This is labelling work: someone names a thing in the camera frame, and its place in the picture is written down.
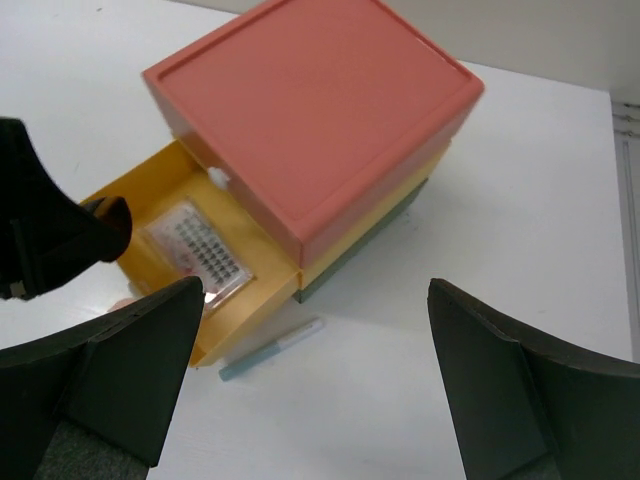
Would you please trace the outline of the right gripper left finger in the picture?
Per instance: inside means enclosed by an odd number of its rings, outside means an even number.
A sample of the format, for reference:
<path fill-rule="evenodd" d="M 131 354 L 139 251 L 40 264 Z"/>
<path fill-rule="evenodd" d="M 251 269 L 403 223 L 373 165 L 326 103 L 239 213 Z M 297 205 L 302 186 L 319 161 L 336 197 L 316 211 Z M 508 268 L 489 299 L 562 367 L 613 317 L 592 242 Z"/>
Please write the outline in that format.
<path fill-rule="evenodd" d="M 4 479 L 144 479 L 159 463 L 203 313 L 187 277 L 1 352 Z"/>

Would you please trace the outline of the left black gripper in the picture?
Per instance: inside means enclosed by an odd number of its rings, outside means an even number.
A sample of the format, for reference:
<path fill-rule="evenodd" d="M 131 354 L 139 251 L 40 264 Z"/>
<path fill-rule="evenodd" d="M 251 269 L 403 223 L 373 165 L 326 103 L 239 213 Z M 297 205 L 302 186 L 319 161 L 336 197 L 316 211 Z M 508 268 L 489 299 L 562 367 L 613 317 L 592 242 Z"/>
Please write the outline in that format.
<path fill-rule="evenodd" d="M 51 179 L 24 123 L 1 119 L 1 298 L 30 300 L 128 248 L 127 202 L 107 196 L 76 203 Z"/>

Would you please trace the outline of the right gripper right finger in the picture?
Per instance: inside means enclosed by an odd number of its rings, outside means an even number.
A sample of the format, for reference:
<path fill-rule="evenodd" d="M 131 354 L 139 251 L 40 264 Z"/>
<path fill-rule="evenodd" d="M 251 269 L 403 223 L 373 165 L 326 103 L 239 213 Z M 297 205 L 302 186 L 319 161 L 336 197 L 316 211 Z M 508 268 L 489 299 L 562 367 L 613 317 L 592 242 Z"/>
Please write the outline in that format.
<path fill-rule="evenodd" d="M 469 479 L 636 479 L 639 366 L 509 317 L 444 279 L 427 307 Z"/>

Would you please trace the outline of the round pink powder puff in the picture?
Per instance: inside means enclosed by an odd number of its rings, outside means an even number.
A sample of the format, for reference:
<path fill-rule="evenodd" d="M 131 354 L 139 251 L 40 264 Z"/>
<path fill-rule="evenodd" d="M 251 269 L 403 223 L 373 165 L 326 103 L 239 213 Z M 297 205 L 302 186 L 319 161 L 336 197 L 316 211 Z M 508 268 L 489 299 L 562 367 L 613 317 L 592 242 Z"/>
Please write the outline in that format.
<path fill-rule="evenodd" d="M 109 312 L 113 312 L 113 311 L 119 310 L 121 308 L 124 308 L 124 307 L 132 304 L 134 301 L 135 301 L 135 298 L 125 298 L 125 299 L 119 300 L 113 306 L 111 306 L 109 308 Z"/>

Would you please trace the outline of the yellow drawer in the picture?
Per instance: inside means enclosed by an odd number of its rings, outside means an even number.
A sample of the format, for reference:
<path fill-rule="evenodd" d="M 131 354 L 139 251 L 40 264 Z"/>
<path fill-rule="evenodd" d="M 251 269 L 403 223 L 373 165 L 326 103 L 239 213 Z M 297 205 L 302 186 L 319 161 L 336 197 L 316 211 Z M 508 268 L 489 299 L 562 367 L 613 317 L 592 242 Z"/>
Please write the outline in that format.
<path fill-rule="evenodd" d="M 118 264 L 133 288 L 143 295 L 182 275 L 145 228 L 184 200 L 195 203 L 232 252 L 253 272 L 254 278 L 247 286 L 221 306 L 204 311 L 190 358 L 191 366 L 204 367 L 228 354 L 288 299 L 299 303 L 308 300 L 415 200 L 443 155 L 438 152 L 429 159 L 319 260 L 305 268 L 297 267 L 230 194 L 215 187 L 178 142 L 170 143 L 91 197 L 125 198 L 134 233 Z"/>

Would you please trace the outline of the nail sticker packet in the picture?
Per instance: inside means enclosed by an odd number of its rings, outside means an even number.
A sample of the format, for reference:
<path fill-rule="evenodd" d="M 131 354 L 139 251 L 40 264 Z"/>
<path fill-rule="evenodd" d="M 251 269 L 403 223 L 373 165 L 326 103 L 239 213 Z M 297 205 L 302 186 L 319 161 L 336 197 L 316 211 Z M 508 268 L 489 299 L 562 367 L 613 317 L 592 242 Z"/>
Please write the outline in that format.
<path fill-rule="evenodd" d="M 144 233 L 179 274 L 200 278 L 206 311 L 219 308 L 254 279 L 189 198 L 151 221 Z"/>

